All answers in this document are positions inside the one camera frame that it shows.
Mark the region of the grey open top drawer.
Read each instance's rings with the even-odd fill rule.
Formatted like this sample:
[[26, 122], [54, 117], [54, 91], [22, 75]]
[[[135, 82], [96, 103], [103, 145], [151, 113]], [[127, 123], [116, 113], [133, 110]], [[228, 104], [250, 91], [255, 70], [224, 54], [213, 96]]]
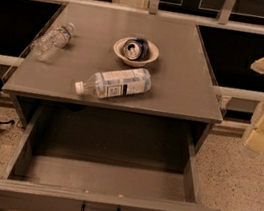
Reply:
[[0, 208], [218, 211], [200, 202], [192, 137], [183, 120], [44, 102], [0, 179]]

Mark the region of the blue soda can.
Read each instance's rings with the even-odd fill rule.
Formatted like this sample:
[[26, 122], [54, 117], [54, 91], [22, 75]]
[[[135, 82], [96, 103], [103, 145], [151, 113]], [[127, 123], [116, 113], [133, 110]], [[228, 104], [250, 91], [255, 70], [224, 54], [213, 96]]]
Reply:
[[143, 59], [148, 52], [148, 42], [144, 38], [131, 38], [123, 45], [124, 56], [130, 61]]

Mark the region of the blue label plastic bottle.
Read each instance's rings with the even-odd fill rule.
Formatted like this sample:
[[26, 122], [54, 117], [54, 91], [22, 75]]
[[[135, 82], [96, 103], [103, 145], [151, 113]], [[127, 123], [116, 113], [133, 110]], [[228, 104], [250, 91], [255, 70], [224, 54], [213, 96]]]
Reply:
[[150, 87], [151, 75], [146, 68], [97, 72], [84, 82], [75, 82], [78, 95], [98, 99], [141, 94]]

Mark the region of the clear crumpled plastic bottle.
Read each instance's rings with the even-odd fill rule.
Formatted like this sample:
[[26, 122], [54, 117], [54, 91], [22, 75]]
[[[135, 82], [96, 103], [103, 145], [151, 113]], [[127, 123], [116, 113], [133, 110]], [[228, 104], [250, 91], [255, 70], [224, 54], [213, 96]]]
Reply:
[[72, 40], [75, 26], [72, 23], [51, 28], [30, 45], [31, 54], [38, 61], [49, 62]]

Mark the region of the grey cabinet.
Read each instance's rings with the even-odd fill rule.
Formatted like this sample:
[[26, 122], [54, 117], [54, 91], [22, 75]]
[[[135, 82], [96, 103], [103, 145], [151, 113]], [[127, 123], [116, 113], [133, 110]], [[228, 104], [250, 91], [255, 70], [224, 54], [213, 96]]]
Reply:
[[[3, 86], [6, 93], [205, 124], [222, 121], [196, 23], [72, 2], [56, 20], [75, 25], [71, 44], [51, 64], [26, 57]], [[76, 95], [75, 82], [98, 71], [129, 68], [116, 56], [113, 45], [136, 36], [159, 50], [158, 59], [147, 65], [152, 80], [149, 92], [108, 100]]]

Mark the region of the white ceramic bowl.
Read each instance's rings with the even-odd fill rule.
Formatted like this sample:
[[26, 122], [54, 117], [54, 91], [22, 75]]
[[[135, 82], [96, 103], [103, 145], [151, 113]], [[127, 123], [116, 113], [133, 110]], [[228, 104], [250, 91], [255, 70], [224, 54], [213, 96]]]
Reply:
[[113, 45], [114, 53], [130, 67], [144, 67], [159, 57], [159, 50], [154, 43], [144, 38], [125, 37]]

